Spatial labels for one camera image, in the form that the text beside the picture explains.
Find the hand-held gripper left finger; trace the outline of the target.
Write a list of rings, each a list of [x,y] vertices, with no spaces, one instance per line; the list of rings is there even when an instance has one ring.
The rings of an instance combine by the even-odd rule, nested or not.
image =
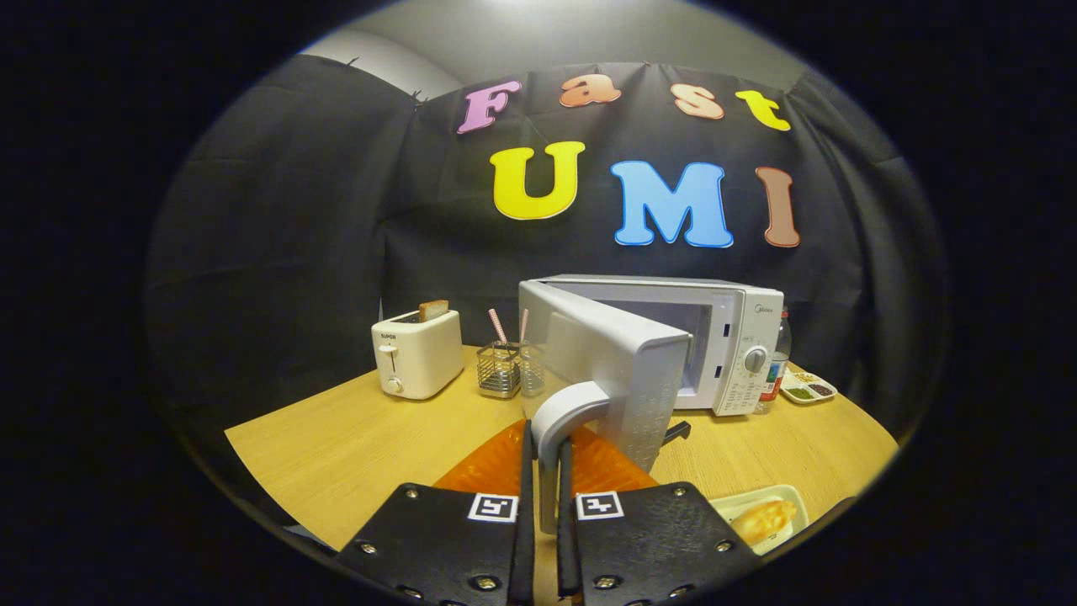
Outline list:
[[[504,457],[515,492],[401,483],[336,561],[419,605],[532,605],[535,524],[531,423],[513,423]]]

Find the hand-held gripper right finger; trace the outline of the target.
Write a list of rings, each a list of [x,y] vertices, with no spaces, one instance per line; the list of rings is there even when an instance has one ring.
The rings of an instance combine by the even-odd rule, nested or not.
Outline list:
[[[595,431],[555,450],[555,578],[573,605],[699,601],[763,558],[688,482],[661,484]]]

